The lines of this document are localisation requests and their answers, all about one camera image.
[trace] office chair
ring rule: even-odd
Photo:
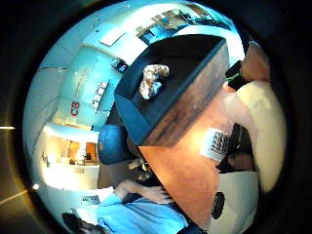
[[[101,127],[97,139],[97,154],[103,165],[111,165],[130,161],[129,169],[139,172],[138,180],[146,180],[151,176],[150,170],[144,170],[145,160],[137,147],[128,137],[124,126],[104,125]]]
[[[125,127],[117,125],[104,125],[100,128],[97,140],[97,154],[103,165],[111,165],[123,161],[134,160],[137,156],[128,144]]]

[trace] light blue shirt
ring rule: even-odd
[[[145,198],[122,204],[112,193],[97,207],[97,225],[117,234],[176,234],[188,224],[170,205]]]

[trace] wooden desk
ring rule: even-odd
[[[215,161],[200,156],[199,152],[208,127],[219,128],[227,133],[232,130],[232,125],[224,115],[222,101],[225,97],[226,92],[219,90],[200,117],[172,148],[139,148],[174,200],[203,228],[207,228],[210,223],[218,170],[215,168]]]

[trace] sign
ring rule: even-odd
[[[70,106],[70,114],[72,117],[76,117],[78,115],[79,102],[72,101]]]

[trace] black frame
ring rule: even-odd
[[[0,132],[0,197],[29,187],[21,141],[22,112],[37,65],[59,36],[87,14],[116,1],[6,0],[1,3],[1,93],[0,126],[15,126]],[[297,233],[309,227],[311,211],[311,28],[303,1],[211,0],[197,1],[231,17],[251,34],[270,56],[273,88],[284,107],[288,124],[287,161],[282,179],[266,207],[265,217],[250,233]],[[0,206],[1,232],[61,233],[63,229],[42,206],[35,192],[29,193],[36,221],[22,200]]]

